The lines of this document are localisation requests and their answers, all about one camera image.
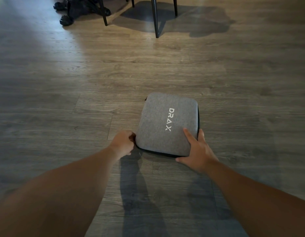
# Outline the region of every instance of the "drax logo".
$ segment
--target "drax logo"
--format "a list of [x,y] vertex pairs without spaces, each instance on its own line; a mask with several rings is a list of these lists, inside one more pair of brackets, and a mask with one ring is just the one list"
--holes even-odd
[[168,124],[172,123],[172,121],[169,118],[173,118],[173,112],[174,112],[174,109],[169,108],[169,115],[168,115],[167,124],[166,124],[166,131],[167,130],[171,131],[170,128],[172,126],[168,127]]

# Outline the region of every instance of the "gray case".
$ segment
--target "gray case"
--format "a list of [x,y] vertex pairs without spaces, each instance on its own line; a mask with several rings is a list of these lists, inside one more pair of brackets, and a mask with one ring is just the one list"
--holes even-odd
[[141,113],[136,145],[143,150],[189,156],[186,127],[197,139],[199,112],[196,100],[164,93],[150,93]]

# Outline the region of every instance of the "black metal chair leg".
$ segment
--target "black metal chair leg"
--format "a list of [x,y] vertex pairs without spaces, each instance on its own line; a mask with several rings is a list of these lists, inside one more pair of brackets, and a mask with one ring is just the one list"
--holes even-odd
[[159,38],[158,15],[157,15],[157,0],[151,0],[151,5],[152,5],[153,22],[155,24],[156,38]]
[[104,24],[107,26],[107,20],[106,20],[106,16],[105,16],[103,0],[99,0],[99,4],[100,4],[100,9],[101,9],[101,14],[103,16]]
[[135,7],[135,2],[134,2],[134,0],[132,0],[132,6]]
[[176,0],[173,0],[173,3],[174,3],[174,13],[175,13],[175,16],[177,17],[178,16],[178,5],[176,3]]

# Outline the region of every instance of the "gray wood floor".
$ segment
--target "gray wood floor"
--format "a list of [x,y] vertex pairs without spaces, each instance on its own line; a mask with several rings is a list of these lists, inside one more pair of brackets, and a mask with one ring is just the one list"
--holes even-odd
[[[136,130],[160,91],[198,101],[223,163],[305,199],[305,0],[158,0],[159,39],[149,0],[66,28],[54,1],[0,0],[0,198]],[[246,234],[210,179],[136,150],[87,236]]]

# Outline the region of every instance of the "black chair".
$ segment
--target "black chair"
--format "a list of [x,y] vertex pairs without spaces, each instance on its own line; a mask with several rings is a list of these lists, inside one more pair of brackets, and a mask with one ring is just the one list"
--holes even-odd
[[[174,3],[174,13],[175,16],[178,16],[178,6],[176,0],[173,0]],[[107,26],[107,21],[106,21],[106,16],[104,12],[104,5],[103,5],[103,0],[99,0],[100,4],[100,9],[103,15],[104,19],[104,24]],[[152,15],[153,15],[153,21],[155,25],[155,33],[156,33],[156,38],[159,38],[159,31],[158,31],[158,15],[157,15],[157,0],[151,0],[151,5],[152,5]]]

